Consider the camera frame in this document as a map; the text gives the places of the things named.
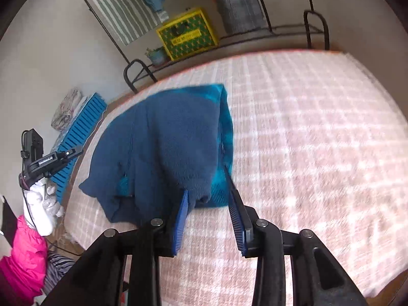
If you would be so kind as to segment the white gloved left hand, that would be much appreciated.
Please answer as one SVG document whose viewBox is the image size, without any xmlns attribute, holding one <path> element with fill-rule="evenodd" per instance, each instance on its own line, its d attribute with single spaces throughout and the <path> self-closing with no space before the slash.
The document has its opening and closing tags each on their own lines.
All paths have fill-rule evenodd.
<svg viewBox="0 0 408 306">
<path fill-rule="evenodd" d="M 42 178 L 23 191 L 23 214 L 27 226 L 40 236 L 50 236 L 57 227 L 57 219 L 63 216 L 63 206 L 57 201 L 57 185 Z"/>
</svg>

